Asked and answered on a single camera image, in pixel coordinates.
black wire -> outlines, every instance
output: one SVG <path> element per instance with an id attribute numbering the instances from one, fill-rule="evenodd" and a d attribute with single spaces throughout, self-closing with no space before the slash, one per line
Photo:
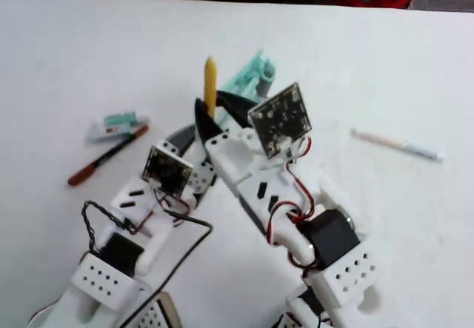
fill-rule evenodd
<path id="1" fill-rule="evenodd" d="M 112 213 L 107 211 L 103 206 L 97 204 L 94 201 L 85 201 L 84 206 L 82 207 L 82 218 L 84 219 L 84 223 L 86 224 L 87 234 L 89 235 L 89 251 L 91 253 L 97 254 L 98 251 L 96 250 L 96 231 L 92 228 L 92 224 L 90 224 L 89 218 L 87 217 L 87 208 L 89 206 L 94 206 L 97 210 L 99 210 L 102 214 L 106 215 L 113 223 L 116 224 L 117 227 L 122 228 L 123 230 L 127 230 L 130 234 L 136 234 L 136 227 L 128 219 L 125 221 L 120 221 L 117 217 L 115 217 Z"/>
<path id="2" fill-rule="evenodd" d="M 166 284 L 168 283 L 168 281 L 173 277 L 173 275 L 175 274 L 176 270 L 179 269 L 179 267 L 181 266 L 181 264 L 183 264 L 183 262 L 186 260 L 186 258 L 193 252 L 193 250 L 213 231 L 213 225 L 209 222 L 206 222 L 206 221 L 201 221 L 200 219 L 196 219 L 194 217 L 190 217 L 188 215 L 182 215 L 181 213 L 178 213 L 178 212 L 174 212 L 174 211 L 170 211 L 170 210 L 166 210 L 166 209 L 163 209 L 163 211 L 165 211 L 168 215 L 171 215 L 175 218 L 178 218 L 178 219 L 182 219 L 184 221 L 189 221 L 189 222 L 193 222 L 195 224 L 199 224 L 201 226 L 204 226 L 204 227 L 207 227 L 208 230 L 206 231 L 205 234 L 203 234 L 197 241 L 196 243 L 194 243 L 191 248 L 189 248 L 187 250 L 187 252 L 181 257 L 181 259 L 179 259 L 178 263 L 176 263 L 176 265 L 174 266 L 174 268 L 171 270 L 171 272 L 168 274 L 168 276 L 164 279 L 163 283 L 160 285 L 160 287 L 158 289 L 156 289 L 156 291 L 154 293 L 152 293 L 145 301 L 143 304 L 140 305 L 139 308 L 137 308 L 125 321 L 124 323 L 121 324 L 121 326 L 119 328 L 125 328 L 128 324 L 130 324 L 130 322 L 136 318 L 136 316 L 138 314 L 140 314 L 140 312 L 151 302 L 153 301 L 153 299 L 156 298 L 157 295 L 160 294 L 160 292 L 164 289 L 164 287 L 166 286 Z"/>

teal object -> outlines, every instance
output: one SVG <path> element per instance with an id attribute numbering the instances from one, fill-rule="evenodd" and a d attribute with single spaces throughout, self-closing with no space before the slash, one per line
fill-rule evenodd
<path id="1" fill-rule="evenodd" d="M 266 97 L 273 80 L 275 80 L 276 67 L 269 58 L 263 58 L 262 53 L 263 50 L 259 50 L 219 90 L 234 93 L 255 102 L 260 102 Z M 222 125 L 228 116 L 229 114 L 224 111 L 217 123 Z"/>
<path id="2" fill-rule="evenodd" d="M 136 126 L 138 124 L 136 113 L 128 112 L 104 117 L 105 127 L 117 126 L 124 123 L 128 123 L 130 126 Z"/>

hole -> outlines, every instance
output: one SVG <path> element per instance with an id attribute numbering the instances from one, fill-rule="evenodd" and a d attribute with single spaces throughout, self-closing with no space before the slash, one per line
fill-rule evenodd
<path id="1" fill-rule="evenodd" d="M 258 186 L 257 198 L 262 199 L 263 197 L 265 197 L 265 193 L 267 191 L 267 185 L 268 183 L 266 182 L 260 183 L 260 186 Z"/>
<path id="2" fill-rule="evenodd" d="M 129 196 L 140 196 L 140 195 L 143 195 L 144 193 L 145 193 L 145 191 L 143 191 L 143 190 L 136 190 L 136 191 L 132 191 L 128 195 Z"/>
<path id="3" fill-rule="evenodd" d="M 270 197 L 270 202 L 268 202 L 268 212 L 271 211 L 273 206 L 278 202 L 278 196 L 272 195 Z"/>
<path id="4" fill-rule="evenodd" d="M 135 202 L 134 201 L 131 201 L 131 202 L 124 202 L 122 204 L 120 204 L 120 208 L 127 208 L 127 207 L 133 207 L 135 206 Z"/>

white pen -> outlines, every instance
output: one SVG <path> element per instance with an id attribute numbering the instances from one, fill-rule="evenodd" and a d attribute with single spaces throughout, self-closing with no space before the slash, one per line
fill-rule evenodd
<path id="1" fill-rule="evenodd" d="M 443 154 L 424 149 L 417 145 L 411 144 L 408 141 L 397 141 L 395 139 L 381 137 L 373 133 L 363 132 L 357 130 L 356 128 L 352 128 L 350 130 L 350 134 L 354 135 L 357 138 L 364 139 L 366 141 L 371 141 L 372 143 L 385 145 L 386 147 L 401 150 L 410 154 L 419 155 L 430 160 L 443 161 L 445 158 Z"/>

white bracket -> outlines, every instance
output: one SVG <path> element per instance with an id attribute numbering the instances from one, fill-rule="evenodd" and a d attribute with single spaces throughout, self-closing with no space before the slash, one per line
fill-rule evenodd
<path id="1" fill-rule="evenodd" d="M 87 254 L 71 280 L 73 284 L 114 311 L 137 294 L 138 283 L 92 254 Z"/>

